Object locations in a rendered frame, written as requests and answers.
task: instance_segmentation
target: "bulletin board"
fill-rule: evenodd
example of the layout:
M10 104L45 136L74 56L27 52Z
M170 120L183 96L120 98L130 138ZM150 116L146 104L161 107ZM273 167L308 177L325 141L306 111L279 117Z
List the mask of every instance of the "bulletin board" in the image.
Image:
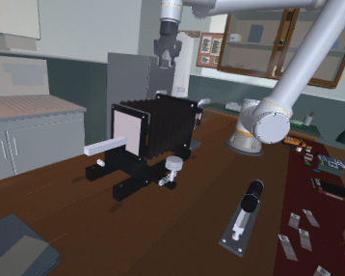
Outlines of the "bulletin board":
M197 67L215 69L219 64L224 34L202 33Z

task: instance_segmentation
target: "cabinet handle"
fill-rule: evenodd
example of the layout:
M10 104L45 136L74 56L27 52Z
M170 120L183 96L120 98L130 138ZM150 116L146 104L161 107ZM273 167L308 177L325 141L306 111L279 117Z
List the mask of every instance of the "cabinet handle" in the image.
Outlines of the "cabinet handle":
M5 152L4 142L3 142L3 140L0 140L0 141L1 141L1 147L3 148L4 158L6 159L7 153Z
M16 146L16 139L13 137L14 145L15 145L15 154L18 155L18 147Z

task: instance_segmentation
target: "wooden cabinet frame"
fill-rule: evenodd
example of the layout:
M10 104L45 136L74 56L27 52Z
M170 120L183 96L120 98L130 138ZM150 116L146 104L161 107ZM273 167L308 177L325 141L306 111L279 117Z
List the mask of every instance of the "wooden cabinet frame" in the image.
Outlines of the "wooden cabinet frame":
M282 14L282 18L279 24L279 29L277 33L277 37L275 40L275 44L272 50L271 58L269 61L269 65L267 67L266 71L258 71L258 70L252 70L252 69L238 69L238 68L228 68L225 66L222 66L224 51L227 48L227 40L228 40L228 29L230 25L230 20L232 17L232 14L229 14L227 16L226 20L226 27L225 27L225 33L223 38L223 45L221 47L220 52L220 59L219 64L217 66L217 70L228 72L228 73L235 73L235 74L242 74L242 75L249 75L249 76L256 76L256 77L262 77L262 78L268 78L268 79L276 79L278 80L282 76L281 68L283 67L283 64L285 62L286 53L289 50L289 45L291 42L291 38L297 23L298 15L300 13L301 9L291 9L291 10L284 10ZM284 40L284 45L279 44L281 40ZM317 87L324 87L329 89L336 88L341 75L342 71L345 69L345 54L342 59L342 62L340 64L340 67L337 71L336 77L333 81L324 80L324 79L318 79L318 78L311 78L308 82L308 85L311 86L317 86Z

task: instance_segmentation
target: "metal plate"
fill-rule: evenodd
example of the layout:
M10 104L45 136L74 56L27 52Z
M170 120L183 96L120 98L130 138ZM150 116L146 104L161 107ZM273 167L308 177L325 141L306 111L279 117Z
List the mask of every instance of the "metal plate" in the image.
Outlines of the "metal plate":
M243 231L243 234L240 235L239 240L234 240L232 239L232 235L234 234L234 231L232 230L232 228L234 227L236 219L241 211L240 203L238 207L236 208L234 214L232 215L230 222L226 226L226 229L219 241L219 244L225 247L227 250L231 251L232 253L238 255L239 257L243 257L244 252L247 247L248 240L250 239L250 236L251 236L254 221L257 216L261 202L258 201L258 205L255 211L251 214L250 218L248 219L246 229Z

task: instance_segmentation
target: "white rectangular bar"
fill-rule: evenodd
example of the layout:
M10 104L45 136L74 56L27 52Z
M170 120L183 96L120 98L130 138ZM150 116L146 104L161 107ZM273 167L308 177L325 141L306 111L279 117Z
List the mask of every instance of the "white rectangular bar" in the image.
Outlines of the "white rectangular bar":
M101 152L106 152L108 150L126 145L126 143L127 139L123 136L120 136L118 138L109 139L103 142L91 144L87 147L84 147L84 154L88 156L95 155Z

